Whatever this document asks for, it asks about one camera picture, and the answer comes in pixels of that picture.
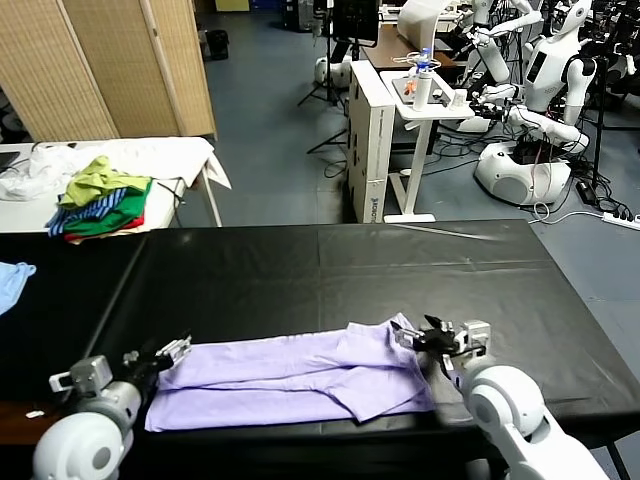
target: stack of clothes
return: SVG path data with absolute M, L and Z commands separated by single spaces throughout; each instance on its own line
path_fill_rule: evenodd
M 60 195 L 58 211 L 47 223 L 49 236 L 78 244 L 116 232 L 142 231 L 150 189 L 151 178 L 117 172 L 107 157 L 98 157 Z

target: white cloth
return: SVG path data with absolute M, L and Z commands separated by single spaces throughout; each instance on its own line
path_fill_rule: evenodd
M 0 200 L 29 201 L 47 193 L 62 193 L 75 173 L 105 155 L 111 167 L 130 175 L 159 180 L 184 180 L 190 187 L 202 167 L 214 180 L 231 188 L 213 146 L 198 137 L 117 139 L 80 142 L 76 148 L 37 146 L 29 162 L 0 175 Z
M 71 177 L 86 165 L 72 148 L 36 148 L 28 162 L 0 175 L 0 199 L 26 202 L 64 191 Z

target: green shirt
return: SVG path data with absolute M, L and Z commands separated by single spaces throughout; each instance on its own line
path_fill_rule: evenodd
M 69 222 L 64 226 L 64 233 L 88 237 L 119 230 L 142 215 L 149 190 L 151 190 L 151 183 L 151 181 L 148 181 L 143 191 L 133 187 L 127 188 L 127 193 L 122 201 L 107 213 L 102 220 L 86 218 Z

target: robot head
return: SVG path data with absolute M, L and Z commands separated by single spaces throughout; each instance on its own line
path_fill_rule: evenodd
M 553 10 L 551 33 L 565 35 L 577 31 L 587 20 L 592 0 L 560 0 Z

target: water bottle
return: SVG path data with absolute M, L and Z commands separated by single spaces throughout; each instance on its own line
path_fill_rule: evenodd
M 417 76 L 416 96 L 413 100 L 413 109 L 421 112 L 427 108 L 431 95 L 431 49 L 423 48 L 416 60 Z

